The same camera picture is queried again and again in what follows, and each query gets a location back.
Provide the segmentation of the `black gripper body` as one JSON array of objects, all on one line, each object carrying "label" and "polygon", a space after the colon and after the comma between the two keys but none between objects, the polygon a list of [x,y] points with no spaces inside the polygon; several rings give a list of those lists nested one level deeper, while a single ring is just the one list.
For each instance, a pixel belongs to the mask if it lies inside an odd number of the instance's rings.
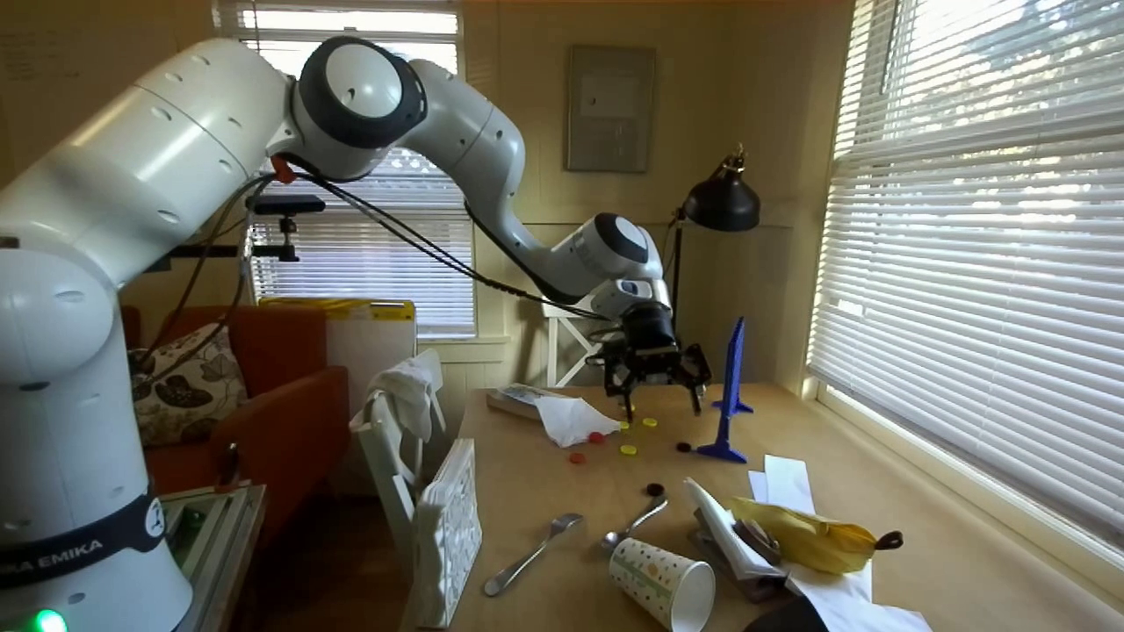
[{"label": "black gripper body", "polygon": [[635,382],[681,382],[701,391],[711,382],[711,361],[701,345],[681,345],[674,314],[660,304],[635,304],[622,327],[602,341],[603,391],[630,395]]}]

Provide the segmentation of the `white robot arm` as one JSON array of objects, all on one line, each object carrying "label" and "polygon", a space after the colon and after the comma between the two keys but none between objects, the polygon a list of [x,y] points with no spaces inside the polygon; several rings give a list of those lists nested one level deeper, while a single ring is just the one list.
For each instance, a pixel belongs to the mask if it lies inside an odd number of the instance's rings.
[{"label": "white robot arm", "polygon": [[471,220],[563,309],[626,355],[677,361],[660,254],[596,215],[555,246],[515,212],[523,137],[458,73],[369,39],[319,43],[297,79],[196,43],[0,192],[0,624],[174,632],[194,586],[164,545],[130,405],[120,287],[283,157],[356,183],[394,148],[448,171]]}]

